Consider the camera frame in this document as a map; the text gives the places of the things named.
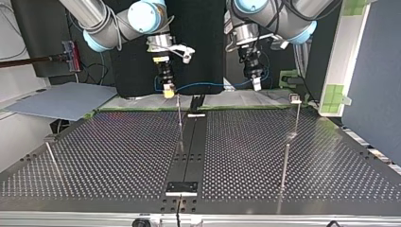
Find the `perforated metal table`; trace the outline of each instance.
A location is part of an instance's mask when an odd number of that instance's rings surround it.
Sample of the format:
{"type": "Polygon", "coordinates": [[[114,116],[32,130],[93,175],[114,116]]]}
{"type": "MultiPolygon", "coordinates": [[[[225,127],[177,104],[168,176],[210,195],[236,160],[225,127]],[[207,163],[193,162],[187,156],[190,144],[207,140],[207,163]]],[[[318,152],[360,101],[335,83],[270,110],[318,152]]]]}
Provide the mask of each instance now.
{"type": "Polygon", "coordinates": [[[326,118],[296,111],[98,113],[0,174],[1,212],[401,217],[401,177],[326,118]],[[280,190],[290,144],[285,190],[280,190]],[[196,182],[197,197],[167,197],[196,182]]]}

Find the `yellow marker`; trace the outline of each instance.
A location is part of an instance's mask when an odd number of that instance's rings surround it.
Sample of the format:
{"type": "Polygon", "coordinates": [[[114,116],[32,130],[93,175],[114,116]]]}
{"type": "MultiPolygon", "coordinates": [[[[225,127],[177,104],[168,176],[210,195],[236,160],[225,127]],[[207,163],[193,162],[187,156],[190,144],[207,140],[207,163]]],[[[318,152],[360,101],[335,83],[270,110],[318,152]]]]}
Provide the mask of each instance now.
{"type": "Polygon", "coordinates": [[[173,98],[175,96],[173,90],[164,90],[163,93],[165,94],[165,98],[173,98]]]}

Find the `black bracket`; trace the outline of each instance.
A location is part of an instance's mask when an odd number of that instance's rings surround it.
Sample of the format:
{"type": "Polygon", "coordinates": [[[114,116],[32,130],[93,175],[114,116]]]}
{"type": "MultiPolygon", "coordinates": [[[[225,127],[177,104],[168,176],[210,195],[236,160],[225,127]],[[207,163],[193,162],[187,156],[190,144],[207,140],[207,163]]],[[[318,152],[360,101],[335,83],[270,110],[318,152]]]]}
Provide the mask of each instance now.
{"type": "Polygon", "coordinates": [[[203,105],[205,95],[192,96],[191,107],[188,113],[188,117],[205,117],[206,114],[199,110],[199,107],[203,105]]]}
{"type": "Polygon", "coordinates": [[[198,183],[197,182],[173,182],[168,183],[166,196],[168,197],[196,197],[198,196],[198,183]]]}
{"type": "Polygon", "coordinates": [[[330,221],[330,223],[328,223],[327,227],[332,227],[332,226],[337,226],[337,227],[341,227],[339,225],[338,222],[336,222],[335,220],[330,221]]]}

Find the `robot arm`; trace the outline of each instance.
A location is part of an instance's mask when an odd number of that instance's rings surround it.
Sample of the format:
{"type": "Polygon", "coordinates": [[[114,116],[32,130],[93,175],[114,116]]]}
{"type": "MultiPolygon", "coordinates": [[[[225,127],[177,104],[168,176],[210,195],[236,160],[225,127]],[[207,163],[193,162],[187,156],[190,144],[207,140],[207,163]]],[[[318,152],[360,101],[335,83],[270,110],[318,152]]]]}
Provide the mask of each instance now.
{"type": "Polygon", "coordinates": [[[165,0],[141,0],[129,9],[115,14],[102,0],[60,0],[78,19],[84,29],[83,36],[88,45],[97,52],[103,52],[148,35],[148,52],[159,70],[160,81],[164,85],[165,97],[174,96],[174,72],[171,53],[191,61],[195,50],[182,44],[174,44],[170,35],[165,0]]]}
{"type": "Polygon", "coordinates": [[[253,80],[254,90],[266,69],[259,62],[257,42],[268,37],[285,43],[303,44],[317,27],[317,16],[335,0],[227,0],[226,33],[232,43],[227,51],[238,49],[245,63],[244,75],[253,80]],[[271,34],[261,36],[260,28],[271,34]]]}

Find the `blue cable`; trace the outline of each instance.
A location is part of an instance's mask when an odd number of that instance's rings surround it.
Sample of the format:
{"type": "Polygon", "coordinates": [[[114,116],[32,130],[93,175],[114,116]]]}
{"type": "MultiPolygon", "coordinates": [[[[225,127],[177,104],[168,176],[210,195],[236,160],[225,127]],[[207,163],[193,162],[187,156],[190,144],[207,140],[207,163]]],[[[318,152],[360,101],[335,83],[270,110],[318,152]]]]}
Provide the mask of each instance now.
{"type": "MultiPolygon", "coordinates": [[[[267,68],[266,69],[266,76],[265,77],[263,77],[262,79],[261,79],[261,81],[263,81],[263,80],[266,80],[266,79],[268,79],[269,78],[269,68],[267,68]]],[[[176,91],[177,92],[179,92],[179,91],[181,91],[181,90],[183,90],[183,89],[186,89],[186,88],[189,88],[189,87],[194,87],[194,86],[217,86],[217,87],[241,87],[241,86],[244,86],[244,85],[246,85],[246,84],[248,84],[248,83],[251,83],[252,81],[251,80],[247,80],[247,81],[245,81],[245,82],[243,82],[243,83],[238,83],[238,84],[234,84],[234,85],[226,85],[226,84],[222,84],[222,83],[212,83],[212,82],[196,82],[196,83],[191,83],[191,84],[187,84],[187,85],[184,85],[183,87],[180,87],[180,88],[178,88],[176,91]]],[[[155,77],[154,78],[154,90],[156,91],[156,92],[162,92],[163,90],[160,90],[160,89],[157,89],[157,77],[155,77]]]]}

